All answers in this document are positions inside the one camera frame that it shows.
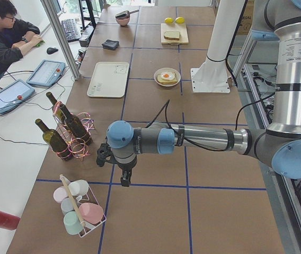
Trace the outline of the green wine bottle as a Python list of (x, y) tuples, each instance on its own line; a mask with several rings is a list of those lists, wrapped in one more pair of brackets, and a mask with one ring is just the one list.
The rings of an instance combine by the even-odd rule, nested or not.
[(73, 136), (78, 139), (82, 139), (86, 145), (90, 145), (93, 140), (90, 133), (84, 127), (80, 119), (76, 115), (72, 114), (63, 103), (60, 103), (59, 108), (63, 112), (65, 116), (65, 123), (70, 129)]
[(36, 119), (35, 124), (43, 132), (42, 138), (44, 141), (60, 159), (68, 161), (73, 158), (73, 154), (70, 152), (68, 144), (55, 129), (48, 128), (41, 119)]
[(60, 101), (57, 101), (51, 92), (47, 92), (46, 96), (50, 100), (50, 102), (52, 103), (53, 116), (55, 116), (59, 120), (59, 122), (64, 124), (65, 123), (65, 116), (64, 116), (63, 112), (61, 111), (61, 109), (59, 108)]

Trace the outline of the cream bear tray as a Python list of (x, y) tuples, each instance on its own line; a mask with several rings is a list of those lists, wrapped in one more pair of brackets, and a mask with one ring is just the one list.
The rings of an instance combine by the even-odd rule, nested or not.
[(129, 73), (128, 62), (98, 62), (88, 86), (88, 97), (124, 97)]

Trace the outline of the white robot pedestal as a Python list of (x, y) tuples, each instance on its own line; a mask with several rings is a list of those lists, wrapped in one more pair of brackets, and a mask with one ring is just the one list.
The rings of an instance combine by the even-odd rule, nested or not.
[(191, 69), (192, 91), (194, 93), (229, 93), (226, 71), (227, 56), (232, 47), (236, 31), (223, 29), (214, 24), (206, 60), (199, 68)]

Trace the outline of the cardboard box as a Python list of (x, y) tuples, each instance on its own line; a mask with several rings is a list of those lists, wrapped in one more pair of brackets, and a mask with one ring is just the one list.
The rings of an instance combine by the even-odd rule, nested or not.
[(216, 23), (223, 29), (247, 35), (252, 26), (254, 1), (217, 1)]

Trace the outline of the bread slice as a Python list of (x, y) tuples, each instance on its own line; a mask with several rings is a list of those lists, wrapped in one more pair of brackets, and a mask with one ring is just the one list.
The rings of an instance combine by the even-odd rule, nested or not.
[(165, 31), (163, 34), (165, 40), (179, 41), (180, 40), (180, 31)]
[(162, 85), (173, 85), (178, 82), (174, 72), (165, 71), (157, 75), (157, 81)]

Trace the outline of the salmon pink cup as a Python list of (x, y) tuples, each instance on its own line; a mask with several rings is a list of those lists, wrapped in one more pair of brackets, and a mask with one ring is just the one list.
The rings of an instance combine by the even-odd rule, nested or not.
[(79, 207), (83, 219), (91, 224), (101, 222), (104, 212), (103, 208), (94, 203), (83, 203)]

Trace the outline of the white round plate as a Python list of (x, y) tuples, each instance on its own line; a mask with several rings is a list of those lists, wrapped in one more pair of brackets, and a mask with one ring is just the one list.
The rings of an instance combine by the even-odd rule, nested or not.
[(161, 68), (154, 73), (154, 80), (161, 86), (172, 87), (179, 83), (181, 75), (173, 68)]

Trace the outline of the teach pendant tablet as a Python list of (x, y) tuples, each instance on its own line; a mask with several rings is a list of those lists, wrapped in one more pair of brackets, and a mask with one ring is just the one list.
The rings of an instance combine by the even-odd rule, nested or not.
[(65, 67), (64, 62), (44, 59), (26, 82), (31, 86), (51, 87), (63, 74)]
[(15, 109), (34, 92), (35, 89), (21, 79), (3, 88), (0, 91), (0, 114)]

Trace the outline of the white cup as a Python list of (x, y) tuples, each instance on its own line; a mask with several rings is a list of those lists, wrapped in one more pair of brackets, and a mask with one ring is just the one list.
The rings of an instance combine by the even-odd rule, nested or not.
[(69, 183), (68, 188), (73, 196), (83, 196), (87, 194), (89, 185), (87, 181), (79, 179)]

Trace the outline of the right yellow lemon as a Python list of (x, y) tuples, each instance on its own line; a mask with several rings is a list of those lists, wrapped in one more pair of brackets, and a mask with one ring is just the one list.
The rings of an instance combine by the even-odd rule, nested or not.
[(185, 23), (185, 18), (179, 16), (179, 17), (177, 17), (177, 18), (175, 19), (175, 22), (176, 22), (177, 24), (183, 24), (183, 23)]

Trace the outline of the pink bowl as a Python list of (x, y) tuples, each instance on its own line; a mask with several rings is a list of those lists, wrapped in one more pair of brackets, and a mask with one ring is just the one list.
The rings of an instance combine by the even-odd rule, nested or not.
[(125, 16), (123, 18), (118, 18), (116, 19), (116, 22), (120, 25), (120, 26), (126, 26), (128, 25), (130, 21), (130, 16)]

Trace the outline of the black keyboard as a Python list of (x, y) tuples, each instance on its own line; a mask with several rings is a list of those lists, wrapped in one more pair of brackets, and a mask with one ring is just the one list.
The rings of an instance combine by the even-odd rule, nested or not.
[(81, 33), (78, 30), (78, 26), (75, 19), (62, 20), (61, 27), (63, 28), (66, 40), (68, 42), (74, 42), (80, 39)]

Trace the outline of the yellow lemon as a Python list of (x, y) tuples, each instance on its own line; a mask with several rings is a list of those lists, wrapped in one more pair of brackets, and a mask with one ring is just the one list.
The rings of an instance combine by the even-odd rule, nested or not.
[(175, 19), (175, 22), (176, 22), (177, 24), (183, 24), (183, 23), (185, 23), (185, 18), (179, 16), (179, 17), (177, 17), (177, 18)]
[(164, 22), (165, 22), (166, 24), (172, 24), (172, 23), (174, 22), (174, 19), (171, 18), (171, 17), (167, 17), (167, 18), (165, 18)]

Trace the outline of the grey folded cloth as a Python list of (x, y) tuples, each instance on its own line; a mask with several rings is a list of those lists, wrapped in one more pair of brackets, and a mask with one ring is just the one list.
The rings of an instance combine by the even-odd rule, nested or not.
[(115, 50), (119, 46), (119, 41), (107, 39), (102, 43), (102, 47), (109, 50)]

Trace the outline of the fried egg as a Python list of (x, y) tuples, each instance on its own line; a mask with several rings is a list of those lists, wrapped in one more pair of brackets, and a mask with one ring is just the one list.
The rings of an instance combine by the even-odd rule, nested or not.
[(175, 73), (173, 72), (162, 72), (157, 76), (158, 81), (173, 81), (175, 79)]

